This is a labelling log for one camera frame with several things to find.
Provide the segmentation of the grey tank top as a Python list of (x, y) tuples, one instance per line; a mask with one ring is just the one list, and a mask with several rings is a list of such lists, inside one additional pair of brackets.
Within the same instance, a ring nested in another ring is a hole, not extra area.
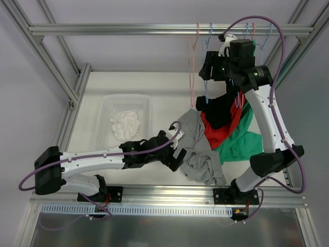
[(205, 126), (198, 111), (190, 109), (178, 121), (184, 136), (179, 140), (176, 152), (186, 150), (180, 170), (195, 182), (205, 185), (226, 185), (219, 154), (213, 151), (205, 136)]

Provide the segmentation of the pink wire hanger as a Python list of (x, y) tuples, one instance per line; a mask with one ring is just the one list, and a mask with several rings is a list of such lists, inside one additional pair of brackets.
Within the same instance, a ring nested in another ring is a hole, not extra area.
[(187, 38), (187, 54), (188, 54), (188, 66), (189, 66), (189, 89), (190, 89), (190, 105), (194, 107), (194, 99), (195, 99), (195, 53), (196, 53), (196, 46), (198, 43), (198, 37), (200, 32), (200, 24), (196, 23), (197, 31), (196, 31), (196, 38), (195, 41), (192, 42), (191, 38)]

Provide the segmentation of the black tank top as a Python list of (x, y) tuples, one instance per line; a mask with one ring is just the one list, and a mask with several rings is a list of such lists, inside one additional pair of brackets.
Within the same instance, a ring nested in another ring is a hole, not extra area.
[(238, 91), (240, 88), (231, 79), (228, 79), (226, 80), (226, 93), (209, 99), (208, 104), (206, 104), (205, 96), (197, 97), (196, 109), (205, 114), (205, 119), (212, 129), (217, 130), (230, 124), (232, 121), (231, 108), (235, 106), (234, 99), (237, 97)]

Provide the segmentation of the aluminium hanging rail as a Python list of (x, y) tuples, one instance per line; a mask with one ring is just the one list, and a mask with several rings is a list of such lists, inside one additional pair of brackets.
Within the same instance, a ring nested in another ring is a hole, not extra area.
[[(34, 36), (120, 36), (120, 35), (219, 35), (229, 27), (228, 24), (32, 24), (28, 29)], [(307, 37), (314, 30), (312, 26), (285, 24), (281, 25), (285, 36)], [(265, 36), (269, 34), (271, 25), (252, 24), (247, 27), (235, 25), (229, 29), (238, 36), (245, 33)], [(279, 35), (278, 29), (272, 24), (270, 35)]]

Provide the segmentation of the red tank top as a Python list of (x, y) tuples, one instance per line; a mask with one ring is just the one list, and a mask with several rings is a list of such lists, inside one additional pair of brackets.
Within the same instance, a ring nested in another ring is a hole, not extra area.
[[(241, 94), (242, 97), (242, 103), (243, 106), (246, 103), (246, 98), (244, 96), (244, 94)], [(236, 127), (238, 126), (238, 123), (240, 122), (240, 118), (242, 115), (242, 109), (243, 107), (240, 108), (236, 108), (235, 106), (233, 106), (231, 108), (231, 116), (232, 116), (232, 121), (230, 122), (229, 125), (227, 126), (223, 126), (220, 129), (212, 129), (210, 124), (207, 122), (207, 120), (205, 119), (205, 114), (202, 113), (202, 111), (200, 111), (200, 115), (202, 118), (202, 121), (204, 123), (204, 134), (210, 144), (211, 149), (215, 149), (217, 147), (219, 147), (223, 141), (225, 141), (232, 133), (233, 131), (236, 129)]]

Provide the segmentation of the white tank top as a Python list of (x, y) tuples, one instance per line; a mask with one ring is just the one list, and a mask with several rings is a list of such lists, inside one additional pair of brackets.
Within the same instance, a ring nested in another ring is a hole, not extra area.
[(111, 119), (112, 131), (115, 138), (120, 141), (131, 140), (136, 136), (140, 121), (135, 111), (123, 111), (116, 113)]

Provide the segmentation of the pink hanger with green top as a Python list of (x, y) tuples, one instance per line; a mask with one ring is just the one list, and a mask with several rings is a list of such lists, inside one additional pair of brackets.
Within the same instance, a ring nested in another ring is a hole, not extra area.
[(254, 36), (255, 36), (255, 30), (256, 30), (256, 24), (255, 22), (252, 23), (252, 34), (251, 34), (251, 40), (254, 40)]

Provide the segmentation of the white plastic basket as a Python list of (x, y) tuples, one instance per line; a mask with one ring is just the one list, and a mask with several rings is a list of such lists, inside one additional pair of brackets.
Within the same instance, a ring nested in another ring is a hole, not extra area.
[(151, 99), (140, 94), (114, 94), (102, 98), (92, 149), (105, 150), (128, 141), (150, 139)]

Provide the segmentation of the green tank top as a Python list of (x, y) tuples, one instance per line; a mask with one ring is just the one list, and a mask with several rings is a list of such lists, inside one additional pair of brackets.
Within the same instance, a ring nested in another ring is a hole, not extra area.
[(253, 111), (246, 100), (238, 126), (219, 147), (214, 149), (219, 153), (221, 163), (247, 161), (251, 156), (263, 151), (260, 134), (249, 131), (252, 119)]

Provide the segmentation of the blue hanger with black top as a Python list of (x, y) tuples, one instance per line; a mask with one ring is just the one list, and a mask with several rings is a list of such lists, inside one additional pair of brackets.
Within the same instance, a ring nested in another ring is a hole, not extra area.
[[(247, 34), (248, 34), (248, 31), (249, 31), (249, 23), (246, 23), (246, 31), (244, 33), (244, 36), (243, 36), (243, 39), (246, 38)], [(242, 97), (241, 97), (241, 93), (240, 91), (237, 92), (237, 97), (234, 99), (234, 103), (235, 103), (235, 107), (238, 109), (238, 108), (242, 108), (243, 107), (243, 103), (242, 103)]]

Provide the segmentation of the blue hanger with grey top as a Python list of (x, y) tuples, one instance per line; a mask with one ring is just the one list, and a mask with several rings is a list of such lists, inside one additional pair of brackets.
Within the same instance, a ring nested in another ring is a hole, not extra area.
[[(210, 23), (210, 31), (209, 36), (207, 38), (204, 38), (204, 43), (202, 44), (202, 53), (203, 53), (203, 62), (206, 61), (206, 54), (209, 49), (209, 43), (213, 32), (213, 23)], [(209, 92), (208, 92), (208, 81), (204, 80), (204, 89), (205, 89), (205, 98), (206, 98), (206, 104), (209, 102)]]

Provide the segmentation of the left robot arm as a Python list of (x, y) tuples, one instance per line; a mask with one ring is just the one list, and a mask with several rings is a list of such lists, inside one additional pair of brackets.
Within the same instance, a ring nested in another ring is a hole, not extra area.
[(161, 162), (175, 172), (187, 153), (181, 149), (175, 154), (183, 136), (184, 132), (178, 129), (161, 130), (149, 140), (129, 141), (111, 149), (81, 154), (49, 147), (34, 162), (34, 191), (42, 196), (58, 191), (76, 192), (101, 202), (108, 194), (105, 179), (99, 174), (88, 175), (88, 172), (135, 169), (153, 162)]

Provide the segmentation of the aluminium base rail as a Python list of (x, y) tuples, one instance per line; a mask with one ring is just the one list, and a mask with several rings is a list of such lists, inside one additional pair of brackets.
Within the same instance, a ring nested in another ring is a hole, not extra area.
[[(161, 186), (122, 185), (122, 202), (136, 205), (201, 206), (213, 205), (214, 186)], [(303, 195), (293, 194), (282, 187), (262, 187), (263, 206), (282, 208), (307, 208)]]

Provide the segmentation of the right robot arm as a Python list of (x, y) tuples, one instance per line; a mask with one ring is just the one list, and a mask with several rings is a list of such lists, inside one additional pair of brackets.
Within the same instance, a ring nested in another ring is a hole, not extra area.
[(233, 81), (253, 110), (263, 142), (263, 152), (250, 158), (250, 167), (225, 192), (233, 203), (242, 204), (272, 174), (301, 162), (304, 149), (295, 145), (285, 127), (268, 67), (255, 65), (253, 41), (232, 34), (221, 41), (219, 51), (206, 53), (199, 76), (205, 80)]

